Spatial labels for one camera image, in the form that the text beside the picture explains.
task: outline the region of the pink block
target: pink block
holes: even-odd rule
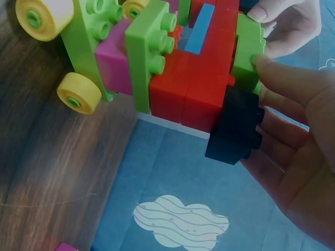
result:
[[[78,249],[75,249],[74,247],[71,247],[70,245],[62,242],[59,244],[59,246],[56,248],[55,251],[79,251]]]
[[[131,20],[123,18],[95,50],[95,58],[105,88],[127,95],[132,95],[125,48],[125,31],[130,24]]]
[[[164,0],[164,1],[170,3],[170,13],[175,13],[179,10],[179,1],[180,0]]]

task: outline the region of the human hand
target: human hand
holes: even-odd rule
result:
[[[259,150],[242,160],[281,211],[302,231],[335,250],[335,72],[293,68],[256,57],[265,109]]]
[[[248,16],[262,23],[271,57],[289,55],[321,33],[319,0],[261,0]]]

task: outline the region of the green building block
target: green building block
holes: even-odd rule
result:
[[[74,17],[61,32],[73,68],[96,84],[103,101],[111,101],[114,93],[104,87],[94,51],[121,20],[122,7],[118,0],[73,0],[73,5]]]
[[[253,92],[259,82],[252,59],[254,56],[264,53],[262,42],[238,37],[235,61],[231,74],[236,78],[235,86],[247,92]]]
[[[168,2],[150,1],[125,33],[133,99],[140,112],[150,112],[152,74],[163,73],[162,53],[172,53],[174,48],[174,39],[168,37],[168,31],[175,29],[177,17],[169,13],[169,7]]]
[[[264,28],[261,27],[260,23],[255,22],[247,15],[239,13],[236,34],[239,37],[261,42],[264,37]]]
[[[191,9],[191,0],[179,0],[178,21],[180,26],[187,26],[189,21],[189,11]]]

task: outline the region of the blue mat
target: blue mat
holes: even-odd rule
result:
[[[335,69],[335,3],[321,0],[321,8],[321,36],[280,62]],[[284,217],[240,164],[205,158],[206,145],[138,121],[91,250],[329,251]]]

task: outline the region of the white cloud print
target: white cloud print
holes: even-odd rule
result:
[[[185,206],[172,195],[137,205],[133,216],[141,228],[153,232],[161,245],[183,246],[189,251],[212,250],[217,236],[229,226],[227,217],[213,214],[209,207],[203,204]]]
[[[328,59],[326,64],[319,68],[319,70],[326,69],[326,68],[335,68],[335,59]]]

